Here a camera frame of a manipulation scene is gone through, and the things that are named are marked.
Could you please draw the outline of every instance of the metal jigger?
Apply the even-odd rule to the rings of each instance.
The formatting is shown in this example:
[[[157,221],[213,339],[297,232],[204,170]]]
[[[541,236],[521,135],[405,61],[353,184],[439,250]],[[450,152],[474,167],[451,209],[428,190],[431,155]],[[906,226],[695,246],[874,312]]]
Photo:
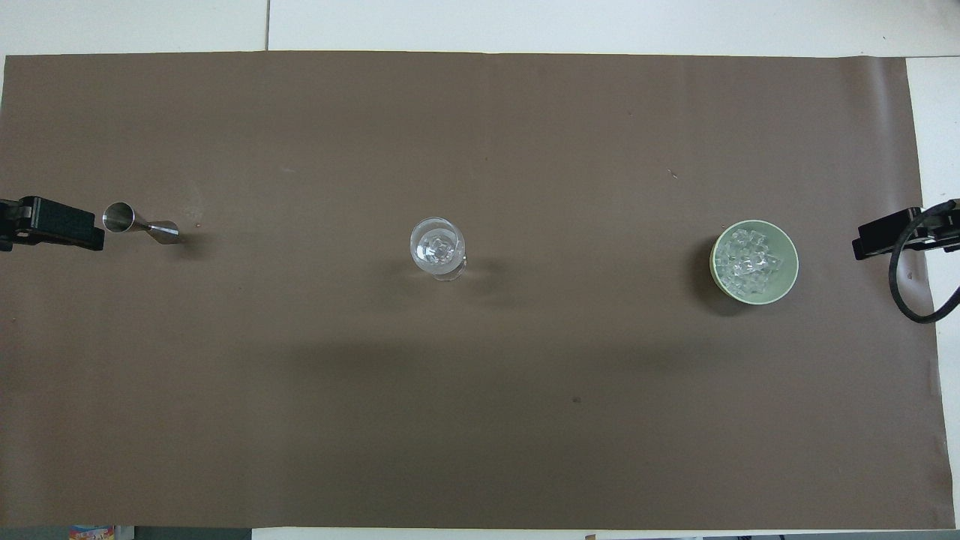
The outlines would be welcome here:
[[[127,203],[113,203],[104,210],[104,227],[111,233],[146,231],[161,244],[180,242],[180,229],[172,221],[148,221]]]

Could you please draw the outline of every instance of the brown tablecloth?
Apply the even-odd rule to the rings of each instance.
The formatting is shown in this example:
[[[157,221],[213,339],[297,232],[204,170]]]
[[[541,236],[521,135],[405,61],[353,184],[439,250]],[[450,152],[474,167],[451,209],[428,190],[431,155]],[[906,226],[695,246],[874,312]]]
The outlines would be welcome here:
[[[176,221],[0,254],[0,523],[953,526],[900,59],[8,57],[0,196]],[[451,219],[469,266],[409,258]],[[767,307],[708,247],[801,258]],[[904,288],[929,307],[921,258]]]

